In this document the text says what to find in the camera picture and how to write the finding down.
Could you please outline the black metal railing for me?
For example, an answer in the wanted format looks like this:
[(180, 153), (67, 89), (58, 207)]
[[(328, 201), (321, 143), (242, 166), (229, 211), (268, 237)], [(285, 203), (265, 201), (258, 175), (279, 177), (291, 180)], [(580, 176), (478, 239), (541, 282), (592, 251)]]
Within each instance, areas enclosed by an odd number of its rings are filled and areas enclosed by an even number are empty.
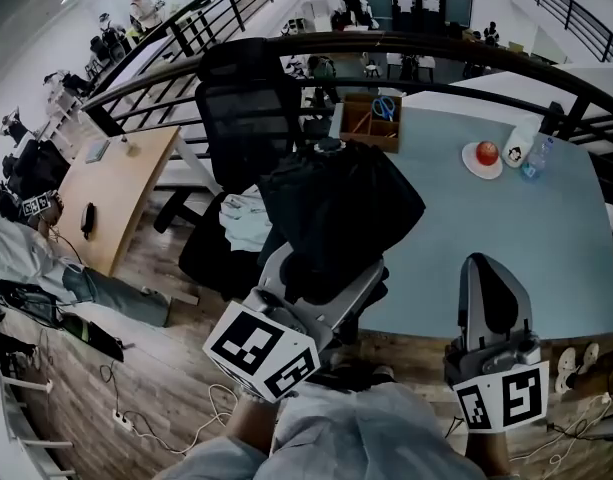
[[(141, 130), (169, 127), (172, 124), (169, 114), (191, 100), (187, 93), (189, 86), (206, 79), (204, 71), (208, 62), (239, 58), (244, 64), (250, 64), (256, 51), (265, 52), (277, 60), (312, 53), (426, 54), (497, 68), (574, 96), (570, 111), (557, 113), (527, 99), (435, 82), (423, 84), (385, 78), (347, 77), (332, 80), (329, 84), (332, 87), (401, 89), (409, 94), (447, 94), (502, 105), (547, 118), (556, 124), (560, 139), (578, 146), (597, 142), (613, 145), (613, 96), (599, 87), (560, 68), (535, 62), (521, 54), (478, 45), (473, 41), (385, 31), (316, 32), (270, 39), (241, 39), (212, 47), (203, 46), (195, 56), (139, 75), (117, 87), (100, 89), (83, 105), (82, 110), (107, 136), (122, 134), (123, 124), (135, 116), (141, 119), (137, 126)], [(149, 119), (154, 112), (159, 112), (161, 116), (157, 123), (152, 124)], [(613, 205), (613, 152), (594, 153), (591, 162), (605, 201)]]

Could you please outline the clear plastic water bottle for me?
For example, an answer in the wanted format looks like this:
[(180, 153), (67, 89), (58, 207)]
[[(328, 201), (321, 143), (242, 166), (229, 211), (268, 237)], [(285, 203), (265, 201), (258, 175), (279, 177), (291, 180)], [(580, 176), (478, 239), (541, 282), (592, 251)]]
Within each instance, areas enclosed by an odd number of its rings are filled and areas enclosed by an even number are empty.
[(534, 181), (540, 177), (546, 167), (549, 153), (554, 146), (550, 136), (538, 140), (521, 166), (521, 175), (525, 180)]

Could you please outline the white penguin print mug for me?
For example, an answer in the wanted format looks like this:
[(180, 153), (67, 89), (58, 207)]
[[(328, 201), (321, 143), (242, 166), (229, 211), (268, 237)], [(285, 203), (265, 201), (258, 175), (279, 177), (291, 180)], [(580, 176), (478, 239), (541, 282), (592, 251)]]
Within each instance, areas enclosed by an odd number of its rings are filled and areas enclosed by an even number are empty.
[(531, 151), (540, 129), (541, 119), (536, 115), (522, 118), (511, 131), (501, 151), (502, 160), (511, 168), (519, 168)]

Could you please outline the pale crumpled cloth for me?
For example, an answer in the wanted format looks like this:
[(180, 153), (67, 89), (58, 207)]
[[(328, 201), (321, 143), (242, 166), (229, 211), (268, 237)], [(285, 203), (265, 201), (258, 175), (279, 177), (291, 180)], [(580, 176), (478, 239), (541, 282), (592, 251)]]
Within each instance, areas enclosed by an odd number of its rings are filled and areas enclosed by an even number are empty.
[(229, 194), (220, 204), (219, 223), (232, 251), (259, 253), (272, 224), (259, 188), (252, 185), (242, 194)]

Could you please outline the black umbrella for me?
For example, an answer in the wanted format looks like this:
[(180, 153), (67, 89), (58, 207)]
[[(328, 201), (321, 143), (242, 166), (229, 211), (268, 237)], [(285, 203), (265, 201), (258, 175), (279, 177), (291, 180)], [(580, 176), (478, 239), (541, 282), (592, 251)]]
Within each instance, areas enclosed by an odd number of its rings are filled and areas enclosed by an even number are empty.
[(335, 152), (302, 148), (259, 179), (269, 220), (291, 246), (280, 268), (289, 302), (331, 301), (381, 260), (426, 206), (376, 146), (345, 142)]

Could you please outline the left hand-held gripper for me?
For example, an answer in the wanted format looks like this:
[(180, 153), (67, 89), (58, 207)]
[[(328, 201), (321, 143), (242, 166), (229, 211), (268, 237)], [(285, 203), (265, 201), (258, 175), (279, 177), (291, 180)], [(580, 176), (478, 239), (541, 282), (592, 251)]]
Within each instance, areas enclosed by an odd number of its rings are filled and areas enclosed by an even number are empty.
[(363, 310), (385, 295), (383, 260), (341, 288), (304, 269), (286, 243), (243, 302), (232, 301), (203, 351), (242, 388), (268, 402), (323, 382), (322, 366), (357, 335)]

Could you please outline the red apple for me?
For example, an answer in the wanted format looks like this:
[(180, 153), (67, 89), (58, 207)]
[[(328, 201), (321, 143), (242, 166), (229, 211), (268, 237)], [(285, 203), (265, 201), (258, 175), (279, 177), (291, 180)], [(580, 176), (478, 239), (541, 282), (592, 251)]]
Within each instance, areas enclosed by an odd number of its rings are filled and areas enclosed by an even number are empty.
[(481, 165), (492, 166), (499, 158), (497, 146), (493, 142), (482, 141), (476, 146), (475, 157)]

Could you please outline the white table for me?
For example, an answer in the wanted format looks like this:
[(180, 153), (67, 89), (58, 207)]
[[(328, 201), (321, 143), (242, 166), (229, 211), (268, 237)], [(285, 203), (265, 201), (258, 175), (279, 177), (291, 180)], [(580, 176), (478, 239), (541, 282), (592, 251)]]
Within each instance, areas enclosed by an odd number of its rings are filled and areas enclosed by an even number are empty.
[[(565, 112), (571, 110), (576, 97), (543, 82), (509, 72), (500, 72), (453, 83), (453, 86), (469, 88), (515, 98), (528, 103), (548, 107), (559, 103)], [(504, 124), (515, 125), (528, 111), (465, 96), (424, 91), (407, 95), (402, 99), (404, 107), (446, 112), (476, 117)]]

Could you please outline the person's light grey shirt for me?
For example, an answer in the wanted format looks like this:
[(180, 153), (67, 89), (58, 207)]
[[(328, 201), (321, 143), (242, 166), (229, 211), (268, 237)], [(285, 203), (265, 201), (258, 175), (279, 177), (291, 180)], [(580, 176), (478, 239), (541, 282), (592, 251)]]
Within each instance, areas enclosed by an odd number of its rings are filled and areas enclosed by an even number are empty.
[(360, 392), (303, 384), (279, 405), (268, 455), (222, 434), (152, 480), (519, 480), (487, 477), (431, 405), (386, 370)]

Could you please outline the small black device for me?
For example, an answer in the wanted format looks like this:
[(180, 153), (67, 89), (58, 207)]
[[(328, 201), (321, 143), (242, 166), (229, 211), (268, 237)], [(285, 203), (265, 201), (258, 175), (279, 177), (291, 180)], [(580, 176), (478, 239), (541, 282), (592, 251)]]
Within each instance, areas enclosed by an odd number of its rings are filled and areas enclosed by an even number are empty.
[(88, 202), (81, 215), (80, 230), (85, 240), (91, 237), (95, 228), (96, 206), (92, 202)]

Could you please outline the white plate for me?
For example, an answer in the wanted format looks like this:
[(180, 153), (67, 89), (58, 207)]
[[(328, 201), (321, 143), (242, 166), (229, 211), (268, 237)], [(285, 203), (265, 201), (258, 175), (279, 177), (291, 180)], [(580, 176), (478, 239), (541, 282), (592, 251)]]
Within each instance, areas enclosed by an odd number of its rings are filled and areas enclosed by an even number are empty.
[(484, 180), (494, 180), (502, 174), (503, 162), (499, 154), (496, 153), (493, 163), (490, 165), (481, 163), (480, 159), (477, 157), (477, 150), (480, 145), (483, 145), (483, 142), (471, 142), (466, 144), (461, 152), (462, 162), (475, 176)]

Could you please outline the brown wooden organizer box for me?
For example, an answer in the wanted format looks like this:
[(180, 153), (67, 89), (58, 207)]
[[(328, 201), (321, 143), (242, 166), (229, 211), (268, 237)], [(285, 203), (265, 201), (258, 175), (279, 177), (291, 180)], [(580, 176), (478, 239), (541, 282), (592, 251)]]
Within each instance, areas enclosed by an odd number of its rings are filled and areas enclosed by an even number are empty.
[[(393, 121), (383, 120), (372, 112), (372, 101), (379, 96), (369, 93), (348, 93), (344, 96), (341, 111), (339, 136), (344, 141), (361, 142), (375, 146), (386, 153), (399, 151), (400, 118), (402, 98), (389, 96), (396, 103), (396, 112)], [(358, 133), (351, 133), (360, 119), (368, 112), (372, 112), (370, 121), (367, 121)]]

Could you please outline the blue scissors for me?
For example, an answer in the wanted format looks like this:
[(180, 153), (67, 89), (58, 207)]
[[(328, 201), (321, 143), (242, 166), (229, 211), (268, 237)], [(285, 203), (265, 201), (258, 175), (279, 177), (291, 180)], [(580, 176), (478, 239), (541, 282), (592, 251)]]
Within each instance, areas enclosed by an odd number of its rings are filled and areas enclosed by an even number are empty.
[(379, 96), (372, 101), (371, 108), (375, 116), (383, 120), (393, 121), (397, 106), (391, 97)]

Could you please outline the person's left forearm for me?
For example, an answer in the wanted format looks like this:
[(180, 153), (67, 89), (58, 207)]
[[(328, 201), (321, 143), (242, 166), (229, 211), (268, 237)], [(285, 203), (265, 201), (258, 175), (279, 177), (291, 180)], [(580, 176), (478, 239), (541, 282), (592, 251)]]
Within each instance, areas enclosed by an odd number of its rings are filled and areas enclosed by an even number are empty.
[(222, 435), (237, 439), (268, 455), (271, 451), (279, 405), (242, 394)]

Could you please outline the curved light wood desk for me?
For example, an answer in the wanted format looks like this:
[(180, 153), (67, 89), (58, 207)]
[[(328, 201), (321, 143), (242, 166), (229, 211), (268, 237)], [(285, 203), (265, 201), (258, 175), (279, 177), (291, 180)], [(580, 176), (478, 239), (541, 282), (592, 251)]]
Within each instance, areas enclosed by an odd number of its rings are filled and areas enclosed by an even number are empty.
[[(130, 133), (135, 145), (125, 155), (110, 139), (103, 158), (86, 164), (85, 156), (95, 138), (86, 140), (73, 160), (59, 194), (64, 208), (57, 224), (83, 262), (98, 272), (112, 276), (124, 258), (145, 205), (167, 164), (179, 138), (177, 127)], [(85, 205), (96, 206), (95, 228), (88, 240), (80, 230)]]

